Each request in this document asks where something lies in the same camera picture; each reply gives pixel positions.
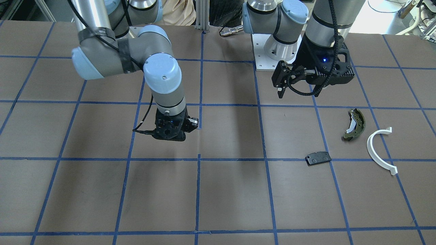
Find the light blue joint cap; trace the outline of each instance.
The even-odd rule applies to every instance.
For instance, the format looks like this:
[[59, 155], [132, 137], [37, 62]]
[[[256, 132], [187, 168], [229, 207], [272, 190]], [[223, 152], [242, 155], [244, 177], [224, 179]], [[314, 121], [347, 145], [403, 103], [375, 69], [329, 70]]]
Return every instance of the light blue joint cap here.
[[119, 5], [120, 0], [105, 0], [106, 10], [111, 14]]
[[160, 94], [174, 92], [182, 82], [177, 60], [166, 53], [150, 56], [144, 63], [144, 79], [151, 90]]
[[298, 24], [305, 24], [309, 10], [299, 0], [283, 0], [282, 9], [285, 15]]
[[86, 80], [104, 78], [95, 66], [89, 61], [80, 47], [73, 48], [71, 52], [74, 68], [77, 73]]
[[171, 44], [171, 41], [168, 38], [167, 33], [159, 26], [155, 26], [155, 25], [144, 26], [143, 28], [141, 28], [141, 30], [139, 30], [138, 37], [140, 37], [142, 33], [146, 33], [146, 32], [154, 32], [154, 33], [160, 34], [160, 35], [164, 36], [168, 40], [168, 42], [170, 42], [170, 44]]
[[248, 15], [247, 3], [242, 5], [242, 24], [244, 25], [244, 32], [254, 34], [251, 27], [250, 16]]
[[164, 7], [162, 6], [162, 0], [157, 0], [157, 16], [154, 22], [158, 22], [162, 20], [162, 17], [164, 16]]

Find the beige cloth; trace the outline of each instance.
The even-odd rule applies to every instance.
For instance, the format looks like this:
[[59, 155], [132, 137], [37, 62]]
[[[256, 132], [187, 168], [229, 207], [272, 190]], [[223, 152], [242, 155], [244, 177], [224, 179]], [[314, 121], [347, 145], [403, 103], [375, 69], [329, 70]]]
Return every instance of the beige cloth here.
[[162, 20], [155, 24], [189, 26], [196, 18], [192, 0], [162, 0], [162, 6]]

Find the metal connector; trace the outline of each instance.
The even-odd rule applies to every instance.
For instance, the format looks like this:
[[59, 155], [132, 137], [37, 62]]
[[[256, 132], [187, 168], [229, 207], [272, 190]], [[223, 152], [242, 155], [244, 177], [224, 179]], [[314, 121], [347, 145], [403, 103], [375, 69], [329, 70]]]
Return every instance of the metal connector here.
[[219, 33], [219, 35], [222, 37], [228, 37], [228, 36], [234, 35], [240, 31], [243, 31], [243, 30], [244, 30], [244, 26], [240, 25], [240, 26], [236, 26], [236, 27], [230, 28], [230, 29], [225, 30], [225, 31], [221, 31]]

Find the white curved plastic part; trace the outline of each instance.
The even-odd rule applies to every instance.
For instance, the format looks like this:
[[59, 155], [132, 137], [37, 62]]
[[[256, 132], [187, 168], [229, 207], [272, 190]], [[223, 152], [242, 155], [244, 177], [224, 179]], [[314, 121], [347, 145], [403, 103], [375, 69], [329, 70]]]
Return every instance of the white curved plastic part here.
[[368, 141], [366, 142], [366, 148], [368, 149], [368, 153], [371, 156], [371, 158], [381, 167], [391, 171], [392, 175], [398, 174], [397, 167], [390, 165], [389, 163], [385, 162], [381, 157], [377, 155], [377, 153], [374, 150], [374, 145], [372, 144], [372, 140], [375, 135], [377, 134], [390, 134], [392, 133], [392, 127], [389, 127], [387, 129], [381, 129], [375, 131], [373, 134], [371, 134], [368, 138]]

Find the white mounting plate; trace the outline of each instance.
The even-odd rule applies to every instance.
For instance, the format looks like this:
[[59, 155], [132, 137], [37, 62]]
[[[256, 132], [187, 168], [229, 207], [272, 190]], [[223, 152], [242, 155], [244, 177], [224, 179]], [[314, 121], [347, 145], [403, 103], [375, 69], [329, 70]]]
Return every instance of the white mounting plate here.
[[[266, 40], [270, 37], [270, 34], [253, 34], [253, 53], [254, 53], [254, 59], [256, 60], [256, 70], [257, 71], [274, 71], [276, 69], [276, 65], [278, 61], [271, 59], [265, 54], [265, 51], [263, 50], [263, 46], [265, 46]], [[297, 50], [300, 47], [301, 44], [301, 35], [298, 37], [297, 40]], [[295, 57], [292, 58], [289, 61], [286, 61], [287, 63], [292, 63], [295, 60]]]

